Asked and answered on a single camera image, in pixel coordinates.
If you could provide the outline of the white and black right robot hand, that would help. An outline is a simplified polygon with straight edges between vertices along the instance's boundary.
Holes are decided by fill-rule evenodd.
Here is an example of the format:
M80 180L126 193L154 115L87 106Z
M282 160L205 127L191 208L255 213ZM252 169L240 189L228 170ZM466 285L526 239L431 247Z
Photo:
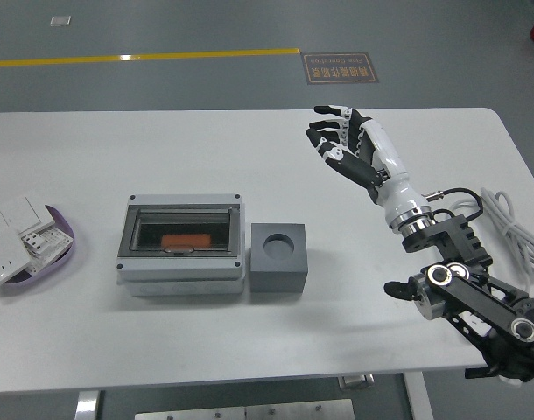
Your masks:
M316 106L327 115L306 131L322 160L345 178L367 190L384 209L385 220L395 233L408 235L432 225L428 200L411 186L410 176L383 126L355 108Z

